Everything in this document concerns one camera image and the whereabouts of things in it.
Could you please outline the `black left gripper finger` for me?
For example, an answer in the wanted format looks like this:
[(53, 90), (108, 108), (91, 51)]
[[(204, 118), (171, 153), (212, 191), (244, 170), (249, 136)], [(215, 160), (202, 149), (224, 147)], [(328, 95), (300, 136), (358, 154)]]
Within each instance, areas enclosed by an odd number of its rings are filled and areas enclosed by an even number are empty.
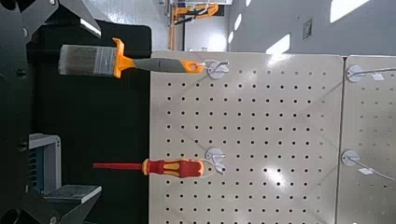
[(101, 186), (64, 185), (46, 195), (30, 189), (18, 224), (83, 224), (101, 193)]
[(24, 40), (29, 42), (43, 25), (77, 26), (96, 37), (101, 28), (83, 0), (18, 0)]

